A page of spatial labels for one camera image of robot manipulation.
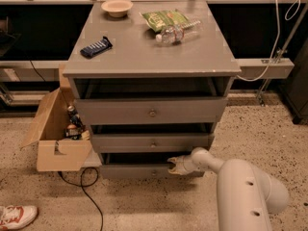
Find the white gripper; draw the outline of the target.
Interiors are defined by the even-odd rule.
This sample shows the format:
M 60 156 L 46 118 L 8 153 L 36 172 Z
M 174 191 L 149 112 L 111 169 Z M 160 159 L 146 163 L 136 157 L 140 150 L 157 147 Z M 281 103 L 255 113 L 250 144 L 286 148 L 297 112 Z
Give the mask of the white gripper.
M 168 170 L 168 173 L 171 175 L 188 175 L 196 171 L 196 165 L 191 156 L 171 157 L 167 161 L 175 164 L 175 169 L 171 168 Z

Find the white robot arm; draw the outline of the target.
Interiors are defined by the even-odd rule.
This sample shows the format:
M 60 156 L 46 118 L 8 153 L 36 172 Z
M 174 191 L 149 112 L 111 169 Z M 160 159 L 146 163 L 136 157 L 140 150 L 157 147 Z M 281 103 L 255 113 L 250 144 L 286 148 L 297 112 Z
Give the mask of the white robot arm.
M 272 231 L 270 214 L 288 206 L 285 185 L 248 161 L 223 161 L 202 147 L 168 161 L 174 164 L 170 174 L 211 170 L 217 175 L 219 231 Z

